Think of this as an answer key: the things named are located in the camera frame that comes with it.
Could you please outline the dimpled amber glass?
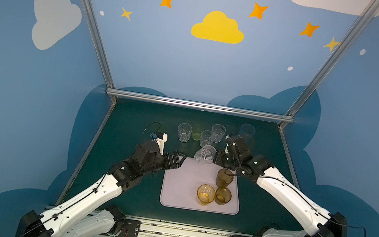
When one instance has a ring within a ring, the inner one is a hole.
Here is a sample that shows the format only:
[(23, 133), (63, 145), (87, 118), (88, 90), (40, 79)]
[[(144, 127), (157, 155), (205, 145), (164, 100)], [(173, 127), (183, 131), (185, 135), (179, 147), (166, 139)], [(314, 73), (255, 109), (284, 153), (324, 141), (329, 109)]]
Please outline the dimpled amber glass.
[(234, 181), (234, 175), (229, 169), (222, 168), (218, 171), (216, 175), (216, 186), (217, 187), (227, 187)]
[(232, 192), (227, 187), (217, 188), (215, 194), (215, 202), (219, 205), (224, 205), (231, 201)]

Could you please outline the clear faceted glass three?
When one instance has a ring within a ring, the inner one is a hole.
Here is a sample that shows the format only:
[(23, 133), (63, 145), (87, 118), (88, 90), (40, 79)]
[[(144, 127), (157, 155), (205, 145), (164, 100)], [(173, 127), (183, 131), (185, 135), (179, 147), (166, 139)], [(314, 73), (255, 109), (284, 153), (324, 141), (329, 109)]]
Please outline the clear faceted glass three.
[(194, 160), (199, 164), (211, 164), (215, 159), (216, 153), (217, 150), (213, 146), (204, 145), (196, 152)]

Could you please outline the short yellow transparent glass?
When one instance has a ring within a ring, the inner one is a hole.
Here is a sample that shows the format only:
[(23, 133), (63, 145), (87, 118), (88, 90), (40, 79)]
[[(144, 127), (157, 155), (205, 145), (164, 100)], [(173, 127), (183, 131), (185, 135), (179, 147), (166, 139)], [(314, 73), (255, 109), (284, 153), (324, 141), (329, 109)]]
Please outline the short yellow transparent glass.
[(197, 198), (202, 205), (208, 205), (215, 200), (215, 189), (208, 184), (200, 185), (197, 189)]

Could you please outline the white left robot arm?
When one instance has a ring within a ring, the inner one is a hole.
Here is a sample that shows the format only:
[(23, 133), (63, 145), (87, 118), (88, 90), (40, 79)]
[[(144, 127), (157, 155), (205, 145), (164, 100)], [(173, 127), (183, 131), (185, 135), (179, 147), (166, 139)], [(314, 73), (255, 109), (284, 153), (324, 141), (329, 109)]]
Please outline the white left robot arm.
[(25, 214), (15, 237), (92, 237), (112, 232), (118, 234), (125, 215), (117, 207), (92, 212), (108, 201), (138, 185), (143, 177), (160, 170), (180, 168), (186, 153), (163, 151), (156, 141), (136, 147), (127, 159), (114, 164), (94, 184), (66, 202), (42, 212)]

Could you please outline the white plastic tray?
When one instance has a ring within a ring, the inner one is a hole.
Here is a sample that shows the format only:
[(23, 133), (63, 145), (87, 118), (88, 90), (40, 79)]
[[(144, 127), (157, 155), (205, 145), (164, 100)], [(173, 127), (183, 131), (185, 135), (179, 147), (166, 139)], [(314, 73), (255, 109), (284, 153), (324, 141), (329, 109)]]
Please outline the white plastic tray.
[(215, 201), (203, 204), (198, 198), (198, 189), (202, 185), (210, 185), (214, 190), (218, 187), (216, 179), (221, 167), (214, 164), (199, 164), (193, 158), (186, 158), (177, 169), (165, 171), (160, 194), (160, 202), (165, 207), (193, 211), (212, 212), (225, 215), (236, 215), (240, 210), (237, 178), (228, 185), (232, 198), (219, 205)]

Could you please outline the tall yellow transparent glass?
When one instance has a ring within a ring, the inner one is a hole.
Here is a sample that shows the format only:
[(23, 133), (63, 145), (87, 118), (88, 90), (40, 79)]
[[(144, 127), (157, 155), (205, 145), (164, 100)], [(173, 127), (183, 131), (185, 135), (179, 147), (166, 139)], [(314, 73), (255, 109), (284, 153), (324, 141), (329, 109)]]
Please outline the tall yellow transparent glass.
[(254, 138), (246, 134), (246, 135), (243, 136), (243, 139), (244, 139), (244, 141), (246, 143), (246, 146), (247, 146), (248, 150), (249, 151), (253, 151), (254, 146), (255, 146), (255, 140), (254, 140)]

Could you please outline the tall frosted blue glass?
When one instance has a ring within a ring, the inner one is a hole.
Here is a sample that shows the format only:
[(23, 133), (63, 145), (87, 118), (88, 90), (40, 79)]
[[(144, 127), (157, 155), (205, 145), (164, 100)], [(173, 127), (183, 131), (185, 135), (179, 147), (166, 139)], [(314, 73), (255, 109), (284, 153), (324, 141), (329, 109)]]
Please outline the tall frosted blue glass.
[(252, 139), (256, 133), (256, 128), (248, 123), (244, 123), (241, 125), (239, 129), (239, 135), (245, 139)]

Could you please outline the clear faceted glass one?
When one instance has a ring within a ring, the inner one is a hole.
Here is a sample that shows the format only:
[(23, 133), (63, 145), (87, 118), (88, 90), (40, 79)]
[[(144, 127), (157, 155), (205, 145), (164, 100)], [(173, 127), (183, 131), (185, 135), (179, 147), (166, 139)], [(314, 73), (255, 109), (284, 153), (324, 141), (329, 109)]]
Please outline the clear faceted glass one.
[(193, 131), (192, 126), (188, 123), (181, 123), (180, 125), (178, 125), (177, 129), (179, 141), (181, 143), (188, 142)]

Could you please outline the right table edge rail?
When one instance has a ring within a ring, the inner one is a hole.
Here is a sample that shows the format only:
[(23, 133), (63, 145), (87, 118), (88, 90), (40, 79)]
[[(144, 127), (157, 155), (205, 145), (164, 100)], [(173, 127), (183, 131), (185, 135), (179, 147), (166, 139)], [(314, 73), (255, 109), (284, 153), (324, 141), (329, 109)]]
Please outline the right table edge rail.
[(295, 169), (294, 169), (294, 165), (293, 165), (293, 162), (292, 162), (292, 159), (291, 159), (291, 155), (290, 155), (290, 150), (288, 148), (288, 145), (287, 145), (287, 142), (286, 142), (286, 139), (285, 139), (285, 135), (284, 135), (284, 133), (283, 133), (283, 131), (282, 131), (281, 128), (279, 129), (279, 134), (280, 134), (282, 145), (283, 145), (284, 152), (285, 152), (285, 155), (286, 155), (285, 157), (287, 159), (287, 163), (288, 163), (289, 171), (290, 171), (290, 174), (291, 174), (291, 177), (292, 177), (293, 185), (298, 190), (300, 190), (299, 182), (298, 182), (298, 179), (297, 179), (297, 176), (296, 176), (296, 172), (295, 172)]

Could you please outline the table edge rail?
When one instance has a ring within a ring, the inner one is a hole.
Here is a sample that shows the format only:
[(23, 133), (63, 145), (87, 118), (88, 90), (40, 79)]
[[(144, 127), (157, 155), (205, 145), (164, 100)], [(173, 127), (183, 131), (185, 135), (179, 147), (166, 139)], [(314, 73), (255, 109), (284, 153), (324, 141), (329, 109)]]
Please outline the table edge rail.
[(105, 127), (108, 119), (110, 118), (111, 113), (113, 112), (113, 110), (115, 108), (115, 105), (116, 105), (115, 103), (111, 104), (111, 106), (108, 109), (106, 115), (104, 116), (99, 128), (97, 129), (92, 140), (90, 141), (89, 146), (87, 146), (85, 153), (83, 154), (82, 158), (80, 159), (79, 163), (77, 164), (77, 167), (75, 168), (72, 175), (70, 176), (70, 179), (68, 180), (67, 184), (65, 185), (65, 187), (64, 187), (62, 193), (60, 194), (59, 198), (55, 202), (55, 205), (59, 205), (63, 201), (66, 200), (68, 192), (70, 191), (71, 187), (73, 186), (74, 181), (76, 180), (78, 174), (80, 173), (85, 161), (88, 158), (88, 155), (90, 154), (91, 150), (93, 149), (93, 146), (96, 144), (98, 137), (100, 136), (101, 132), (103, 131), (103, 128)]
[(290, 155), (290, 150), (288, 148), (288, 145), (287, 145), (287, 142), (286, 142), (286, 139), (285, 139), (285, 135), (284, 135), (284, 133), (283, 133), (283, 131), (282, 131), (281, 128), (279, 129), (279, 134), (280, 134), (282, 145), (283, 145), (284, 152), (285, 152), (285, 155), (286, 155), (285, 157), (287, 159), (287, 163), (288, 163), (289, 171), (290, 171), (290, 174), (291, 174), (291, 177), (292, 177), (293, 185), (298, 190), (300, 190), (299, 182), (298, 182), (298, 179), (297, 179), (297, 176), (296, 176), (296, 172), (295, 172), (295, 169), (294, 169), (294, 165), (293, 165), (293, 162), (292, 162), (292, 159), (291, 159), (291, 155)]

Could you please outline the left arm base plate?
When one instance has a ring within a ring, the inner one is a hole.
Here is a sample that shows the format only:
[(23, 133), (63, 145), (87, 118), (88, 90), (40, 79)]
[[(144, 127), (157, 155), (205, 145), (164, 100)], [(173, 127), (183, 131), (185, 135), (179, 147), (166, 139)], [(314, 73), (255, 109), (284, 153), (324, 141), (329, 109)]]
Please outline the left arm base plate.
[(119, 220), (107, 234), (112, 237), (138, 237), (141, 224), (140, 220), (135, 219)]

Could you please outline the left table edge rail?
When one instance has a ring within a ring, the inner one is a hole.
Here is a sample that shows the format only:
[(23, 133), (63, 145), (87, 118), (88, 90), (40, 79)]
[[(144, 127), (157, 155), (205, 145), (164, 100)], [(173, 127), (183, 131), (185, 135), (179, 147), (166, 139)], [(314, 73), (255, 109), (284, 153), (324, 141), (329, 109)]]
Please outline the left table edge rail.
[(68, 192), (70, 191), (71, 187), (73, 186), (74, 181), (76, 180), (78, 174), (80, 173), (85, 161), (88, 158), (88, 155), (90, 154), (91, 150), (93, 149), (93, 146), (96, 144), (98, 137), (100, 136), (101, 132), (103, 131), (103, 128), (105, 127), (108, 119), (110, 118), (111, 113), (113, 112), (113, 110), (115, 108), (115, 105), (116, 105), (115, 103), (111, 104), (111, 106), (108, 109), (106, 115), (104, 116), (99, 128), (97, 129), (92, 140), (90, 141), (89, 146), (87, 146), (85, 153), (83, 154), (82, 158), (80, 159), (79, 163), (77, 164), (77, 167), (75, 168), (72, 175), (70, 176), (70, 179), (68, 180), (67, 184), (65, 185), (65, 187), (64, 187), (62, 193), (60, 194), (59, 198), (55, 202), (55, 205), (59, 205), (63, 201), (66, 200)]

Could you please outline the right aluminium frame post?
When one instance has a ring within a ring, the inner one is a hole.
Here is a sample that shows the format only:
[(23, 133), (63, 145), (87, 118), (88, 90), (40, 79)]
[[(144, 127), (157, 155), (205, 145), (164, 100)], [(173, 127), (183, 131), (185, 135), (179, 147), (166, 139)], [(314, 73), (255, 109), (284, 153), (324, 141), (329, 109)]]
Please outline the right aluminium frame post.
[(354, 24), (347, 31), (342, 41), (337, 46), (337, 48), (331, 52), (328, 59), (321, 66), (320, 70), (313, 77), (311, 82), (306, 86), (302, 93), (298, 96), (296, 101), (289, 108), (285, 114), (285, 119), (279, 123), (279, 130), (283, 131), (288, 123), (293, 123), (295, 115), (307, 102), (310, 96), (316, 91), (318, 86), (327, 77), (329, 72), (333, 70), (337, 62), (343, 57), (345, 52), (352, 46), (354, 41), (360, 36), (363, 30), (368, 26), (368, 24), (375, 18), (375, 13), (379, 8), (379, 0), (370, 0), (366, 8), (362, 11), (359, 17), (356, 19)]

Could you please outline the aluminium frame post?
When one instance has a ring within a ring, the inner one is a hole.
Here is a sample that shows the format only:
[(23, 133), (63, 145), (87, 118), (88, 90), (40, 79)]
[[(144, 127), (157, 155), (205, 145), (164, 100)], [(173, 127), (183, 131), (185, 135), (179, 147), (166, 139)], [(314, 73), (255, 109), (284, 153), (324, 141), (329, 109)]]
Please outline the aluminium frame post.
[(375, 18), (375, 13), (379, 8), (379, 0), (370, 0), (366, 8), (362, 11), (359, 17), (356, 19), (354, 24), (347, 31), (342, 41), (337, 46), (337, 48), (331, 52), (328, 59), (321, 66), (320, 70), (313, 77), (311, 82), (306, 86), (302, 93), (298, 96), (296, 101), (289, 108), (285, 114), (285, 119), (279, 123), (279, 130), (283, 131), (288, 123), (293, 123), (295, 115), (307, 102), (310, 96), (316, 91), (318, 86), (327, 77), (329, 72), (333, 70), (337, 62), (343, 57), (345, 52), (352, 46), (354, 41), (360, 36), (363, 30), (368, 26), (368, 24)]
[(92, 42), (95, 48), (95, 52), (98, 57), (98, 61), (100, 64), (100, 68), (104, 77), (104, 81), (107, 89), (114, 88), (114, 81), (112, 79), (112, 74), (110, 70), (110, 66), (108, 63), (108, 58), (106, 55), (106, 51), (104, 49), (102, 37), (100, 35), (100, 31), (98, 28), (97, 20), (95, 18), (95, 12), (93, 9), (93, 5), (91, 0), (80, 0), (83, 12), (86, 18), (86, 22), (90, 31), (90, 35), (92, 38)]

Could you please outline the left aluminium frame post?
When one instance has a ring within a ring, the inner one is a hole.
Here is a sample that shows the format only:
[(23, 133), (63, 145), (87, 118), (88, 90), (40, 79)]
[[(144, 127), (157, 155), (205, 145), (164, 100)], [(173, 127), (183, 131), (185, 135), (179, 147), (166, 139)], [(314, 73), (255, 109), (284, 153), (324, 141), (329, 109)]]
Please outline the left aluminium frame post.
[(83, 12), (86, 18), (86, 22), (90, 31), (90, 35), (92, 38), (92, 42), (95, 48), (95, 52), (98, 57), (98, 61), (100, 64), (100, 68), (104, 77), (104, 81), (107, 89), (114, 88), (114, 81), (112, 79), (112, 74), (110, 70), (110, 66), (108, 63), (108, 58), (106, 55), (106, 51), (104, 49), (102, 37), (100, 35), (100, 31), (98, 28), (97, 20), (95, 18), (95, 12), (93, 9), (93, 5), (91, 0), (80, 0)]

